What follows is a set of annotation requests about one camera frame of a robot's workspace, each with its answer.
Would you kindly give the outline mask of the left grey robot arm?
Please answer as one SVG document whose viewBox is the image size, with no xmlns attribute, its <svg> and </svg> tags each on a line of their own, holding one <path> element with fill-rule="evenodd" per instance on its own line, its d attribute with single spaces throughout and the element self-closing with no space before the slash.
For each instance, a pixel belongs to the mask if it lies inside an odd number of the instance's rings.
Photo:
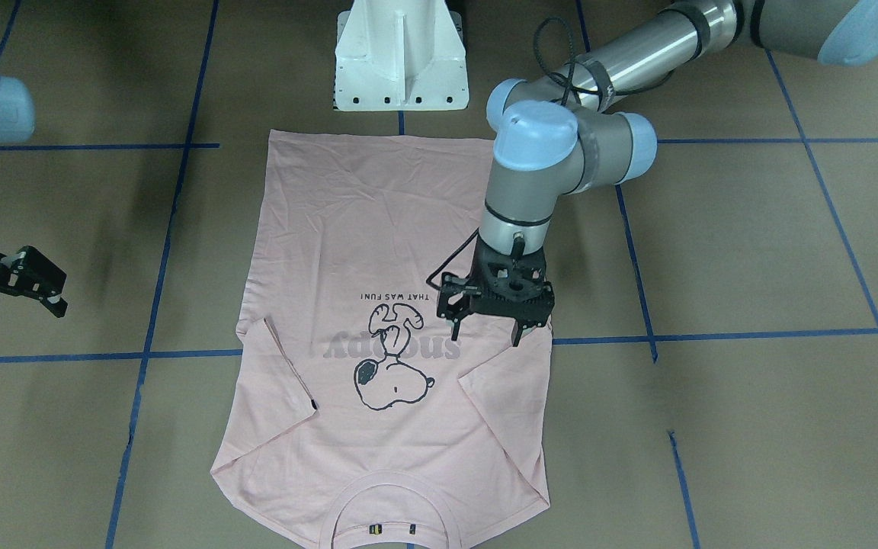
<svg viewBox="0 0 878 549">
<path fill-rule="evenodd" d="M 878 1 L 673 1 L 627 34 L 571 53 L 539 80 L 499 83 L 485 106 L 497 136 L 485 209 L 468 239 L 469 274 L 436 270 L 437 316 L 450 337 L 473 315 L 512 319 L 513 345 L 546 325 L 555 297 L 543 246 L 558 198 L 623 184 L 655 162 L 652 123 L 610 107 L 735 43 L 862 66 L 878 57 Z"/>
</svg>

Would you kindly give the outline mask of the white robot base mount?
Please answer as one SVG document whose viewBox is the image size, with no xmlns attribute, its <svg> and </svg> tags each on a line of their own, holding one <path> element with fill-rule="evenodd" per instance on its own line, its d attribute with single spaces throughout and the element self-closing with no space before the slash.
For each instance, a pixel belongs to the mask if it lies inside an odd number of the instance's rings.
<svg viewBox="0 0 878 549">
<path fill-rule="evenodd" d="M 469 100 L 461 17 L 446 1 L 355 1 L 338 14 L 339 111 L 456 111 Z"/>
</svg>

